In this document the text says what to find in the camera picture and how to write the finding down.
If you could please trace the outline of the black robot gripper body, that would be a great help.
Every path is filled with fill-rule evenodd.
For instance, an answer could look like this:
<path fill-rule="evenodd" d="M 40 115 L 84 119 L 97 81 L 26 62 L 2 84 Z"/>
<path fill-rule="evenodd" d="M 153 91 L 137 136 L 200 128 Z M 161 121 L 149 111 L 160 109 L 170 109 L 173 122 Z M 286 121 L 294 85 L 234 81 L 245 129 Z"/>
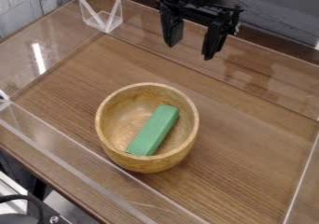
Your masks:
<path fill-rule="evenodd" d="M 169 7 L 184 20 L 208 25 L 210 20 L 225 16 L 226 32 L 234 35 L 238 30 L 238 17 L 242 7 L 230 0 L 158 0 L 160 7 Z"/>

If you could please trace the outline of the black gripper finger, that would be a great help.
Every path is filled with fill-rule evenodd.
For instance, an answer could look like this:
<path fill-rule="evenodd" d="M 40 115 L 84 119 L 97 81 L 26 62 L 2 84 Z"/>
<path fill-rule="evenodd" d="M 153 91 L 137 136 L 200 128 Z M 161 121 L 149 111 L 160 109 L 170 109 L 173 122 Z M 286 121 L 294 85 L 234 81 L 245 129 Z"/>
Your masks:
<path fill-rule="evenodd" d="M 164 42 L 172 48 L 182 38 L 184 23 L 178 14 L 165 6 L 160 7 L 160 24 Z"/>
<path fill-rule="evenodd" d="M 226 24 L 224 21 L 214 20 L 209 23 L 202 40 L 201 54 L 208 61 L 220 52 L 226 37 Z"/>

